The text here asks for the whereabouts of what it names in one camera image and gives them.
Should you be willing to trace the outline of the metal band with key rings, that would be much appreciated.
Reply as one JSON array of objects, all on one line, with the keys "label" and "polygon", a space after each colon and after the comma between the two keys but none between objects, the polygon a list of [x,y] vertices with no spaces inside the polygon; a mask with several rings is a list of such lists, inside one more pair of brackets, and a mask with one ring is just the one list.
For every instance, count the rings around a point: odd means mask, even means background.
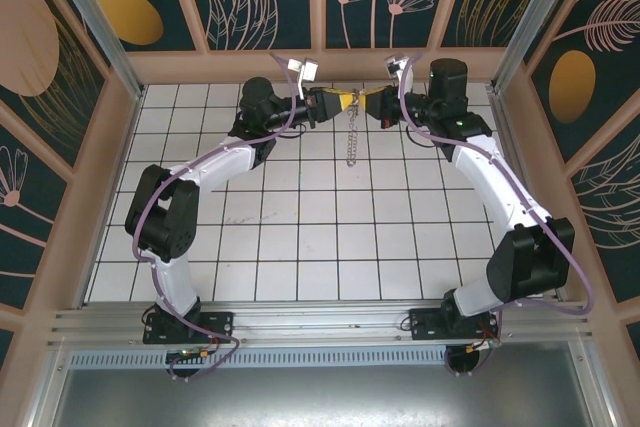
[{"label": "metal band with key rings", "polygon": [[[357,89],[353,89],[352,92],[359,95],[360,91]],[[346,165],[349,168],[353,168],[357,163],[358,126],[356,125],[356,121],[358,119],[358,116],[354,123],[348,123]]]}]

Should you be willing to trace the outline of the grey metal sheet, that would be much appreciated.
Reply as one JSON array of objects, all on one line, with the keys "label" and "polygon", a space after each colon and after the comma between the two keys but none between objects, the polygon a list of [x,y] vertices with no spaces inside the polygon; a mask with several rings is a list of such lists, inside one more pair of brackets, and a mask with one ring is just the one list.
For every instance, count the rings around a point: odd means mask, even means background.
[{"label": "grey metal sheet", "polygon": [[610,427],[573,374],[456,378],[439,366],[67,374],[38,427]]}]

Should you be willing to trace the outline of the aluminium side rail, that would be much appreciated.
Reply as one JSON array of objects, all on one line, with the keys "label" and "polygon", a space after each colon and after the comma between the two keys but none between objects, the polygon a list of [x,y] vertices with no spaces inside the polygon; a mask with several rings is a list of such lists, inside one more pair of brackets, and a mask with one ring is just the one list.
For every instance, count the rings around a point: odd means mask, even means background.
[{"label": "aluminium side rail", "polygon": [[523,187],[529,193],[532,193],[533,188],[529,186],[528,174],[520,156],[520,149],[506,103],[501,95],[493,93],[491,90],[488,90],[488,99],[505,161]]}]

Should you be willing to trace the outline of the aluminium corner post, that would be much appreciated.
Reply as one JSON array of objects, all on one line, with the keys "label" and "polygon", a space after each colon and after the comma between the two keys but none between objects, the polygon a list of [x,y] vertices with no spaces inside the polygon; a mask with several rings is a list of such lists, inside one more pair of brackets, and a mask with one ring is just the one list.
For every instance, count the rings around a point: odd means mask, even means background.
[{"label": "aluminium corner post", "polygon": [[94,33],[96,40],[111,62],[115,72],[123,81],[127,91],[135,100],[139,100],[142,84],[97,0],[73,0],[73,3],[86,19],[89,29]]},{"label": "aluminium corner post", "polygon": [[530,0],[491,80],[493,94],[499,95],[508,87],[556,3],[557,0]]}]

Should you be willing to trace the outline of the aluminium mounting rail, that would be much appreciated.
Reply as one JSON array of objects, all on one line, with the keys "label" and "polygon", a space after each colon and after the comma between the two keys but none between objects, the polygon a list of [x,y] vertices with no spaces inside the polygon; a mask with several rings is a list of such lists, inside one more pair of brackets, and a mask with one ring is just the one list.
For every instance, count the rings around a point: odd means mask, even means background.
[{"label": "aluminium mounting rail", "polygon": [[[400,329],[414,308],[436,300],[205,302],[204,311],[234,314],[233,336],[247,348],[409,344]],[[46,335],[51,347],[133,349],[143,346],[144,302],[97,302],[55,314]],[[550,307],[510,307],[503,312],[502,341],[565,341],[592,336],[584,316]]]}]

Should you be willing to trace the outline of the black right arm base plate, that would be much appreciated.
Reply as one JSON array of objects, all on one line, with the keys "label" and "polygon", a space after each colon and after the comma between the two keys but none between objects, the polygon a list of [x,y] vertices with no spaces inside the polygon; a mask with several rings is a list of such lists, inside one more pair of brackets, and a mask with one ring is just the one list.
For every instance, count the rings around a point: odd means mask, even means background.
[{"label": "black right arm base plate", "polygon": [[409,311],[413,340],[480,340],[485,333],[497,338],[497,316],[484,312],[471,317],[446,314],[441,309],[420,308]]}]

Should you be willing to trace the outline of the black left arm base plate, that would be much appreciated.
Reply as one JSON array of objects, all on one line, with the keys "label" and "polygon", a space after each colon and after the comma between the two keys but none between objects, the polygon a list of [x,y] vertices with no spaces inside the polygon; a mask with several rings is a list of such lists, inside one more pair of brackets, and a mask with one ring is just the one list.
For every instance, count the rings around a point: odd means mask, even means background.
[{"label": "black left arm base plate", "polygon": [[[232,333],[233,314],[231,312],[189,313],[186,319],[199,328],[217,334],[230,335]],[[151,312],[147,315],[142,341],[147,345],[196,345],[208,343],[210,338],[160,309],[158,312]]]}]

